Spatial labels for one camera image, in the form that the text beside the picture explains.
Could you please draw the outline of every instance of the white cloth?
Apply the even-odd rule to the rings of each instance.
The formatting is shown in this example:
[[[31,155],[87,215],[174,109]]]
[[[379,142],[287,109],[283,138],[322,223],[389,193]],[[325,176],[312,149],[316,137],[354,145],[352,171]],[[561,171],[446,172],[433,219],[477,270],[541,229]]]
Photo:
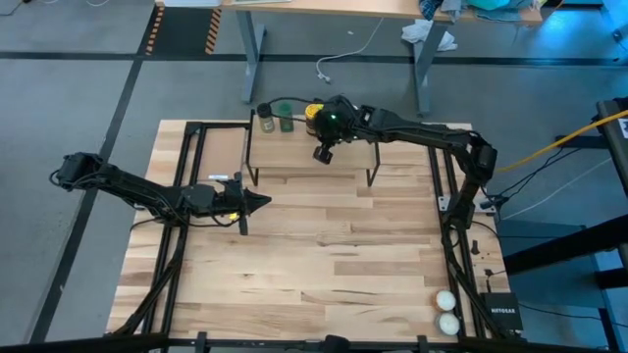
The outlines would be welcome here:
[[[425,41],[431,27],[432,21],[415,20],[414,25],[408,25],[403,28],[401,39],[412,44]],[[454,40],[455,38],[453,35],[446,31],[445,35],[443,35],[443,39],[441,40],[441,44],[439,44],[439,51],[456,50],[458,48],[458,44],[454,43]]]

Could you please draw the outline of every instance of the netgear logo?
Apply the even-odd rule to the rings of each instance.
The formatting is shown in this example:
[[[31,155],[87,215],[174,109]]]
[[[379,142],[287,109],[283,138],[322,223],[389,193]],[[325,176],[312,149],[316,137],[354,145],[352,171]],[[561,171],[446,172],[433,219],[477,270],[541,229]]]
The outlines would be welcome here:
[[[491,308],[491,313],[493,313],[493,314],[516,314],[514,309],[505,309],[505,308]]]

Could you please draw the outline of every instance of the wooden tabletop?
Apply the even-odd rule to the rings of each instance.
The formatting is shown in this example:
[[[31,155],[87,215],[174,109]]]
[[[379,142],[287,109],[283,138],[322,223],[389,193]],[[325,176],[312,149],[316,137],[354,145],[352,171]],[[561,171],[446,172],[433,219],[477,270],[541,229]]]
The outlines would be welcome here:
[[[172,183],[184,125],[161,122],[148,179]],[[260,174],[259,187],[247,176],[248,187],[273,202],[250,217],[249,236],[238,235],[236,227],[190,229],[171,337],[207,331],[217,339],[336,334],[415,341],[425,334],[432,342],[455,341],[434,325],[434,296],[448,284],[427,150],[402,142],[380,147],[382,166],[371,188],[363,171],[273,169]],[[456,174],[462,181],[458,168]],[[443,167],[441,175],[447,185]],[[135,220],[149,218],[138,212]],[[475,221],[495,226],[489,217]],[[131,233],[107,330],[119,327],[148,291],[161,232],[160,225],[146,224]],[[474,225],[468,234],[470,243],[478,241],[480,254],[472,261],[479,290],[486,290],[484,269],[504,269],[499,242],[483,227]],[[505,274],[492,277],[491,285],[509,290]],[[469,302],[460,291],[473,335]],[[157,328],[162,310],[163,298]]]
[[[234,5],[234,0],[223,0],[222,7],[225,10],[424,19],[419,10],[418,0],[292,0],[288,3],[259,5]],[[520,24],[537,25],[543,22],[538,10],[522,9],[519,13],[522,18]],[[478,21],[473,11],[465,11],[460,19]],[[450,18],[448,14],[438,10],[434,20],[448,22]]]
[[[334,158],[329,166],[321,165],[312,158],[314,149],[320,145],[316,137],[308,135],[305,124],[294,123],[294,132],[280,131],[275,119],[275,131],[262,131],[255,117],[251,139],[250,165],[253,168],[315,168],[325,169],[373,169],[375,168],[375,145],[366,141],[355,141],[336,146]]]

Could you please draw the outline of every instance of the yellow cable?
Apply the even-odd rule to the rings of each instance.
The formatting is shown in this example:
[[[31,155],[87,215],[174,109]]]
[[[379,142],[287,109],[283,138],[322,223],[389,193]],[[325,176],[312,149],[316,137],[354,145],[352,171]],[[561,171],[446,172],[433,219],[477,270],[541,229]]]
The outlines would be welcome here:
[[[602,126],[604,124],[608,124],[608,123],[610,123],[612,121],[616,121],[617,119],[620,119],[620,118],[623,118],[623,117],[626,117],[626,116],[628,116],[628,110],[623,111],[621,113],[617,113],[617,114],[615,114],[613,116],[610,116],[608,118],[604,118],[604,119],[602,119],[600,121],[597,121],[597,122],[595,122],[595,123],[593,123],[591,125],[584,126],[584,127],[580,128],[579,130],[571,133],[570,135],[565,136],[564,138],[556,141],[555,143],[551,144],[550,146],[535,152],[530,157],[526,157],[526,158],[522,159],[521,161],[519,161],[519,162],[517,162],[517,163],[515,163],[515,164],[513,164],[511,166],[504,167],[504,168],[499,168],[497,170],[497,172],[498,173],[504,173],[504,172],[512,171],[513,169],[523,166],[524,164],[526,164],[526,163],[532,161],[533,159],[543,155],[544,153],[547,153],[547,152],[551,151],[552,149],[560,146],[561,144],[563,144],[563,143],[565,143],[567,141],[572,140],[574,137],[576,137],[578,135],[581,135],[581,134],[583,134],[583,133],[585,133],[585,132],[587,132],[589,130],[592,130],[592,129],[598,127],[598,126]]]

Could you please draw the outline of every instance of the small table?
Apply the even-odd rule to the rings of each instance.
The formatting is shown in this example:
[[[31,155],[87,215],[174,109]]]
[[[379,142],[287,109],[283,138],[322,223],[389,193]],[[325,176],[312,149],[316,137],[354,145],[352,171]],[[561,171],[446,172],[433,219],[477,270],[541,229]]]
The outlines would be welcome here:
[[[305,124],[294,123],[294,132],[281,132],[275,120],[275,131],[264,132],[257,116],[251,118],[249,146],[245,164],[253,184],[258,185],[260,169],[317,169],[317,170],[366,170],[366,181],[373,185],[380,168],[380,146],[366,141],[343,143],[333,149],[334,158],[325,166],[312,158],[314,149],[320,145],[316,137],[306,132]]]

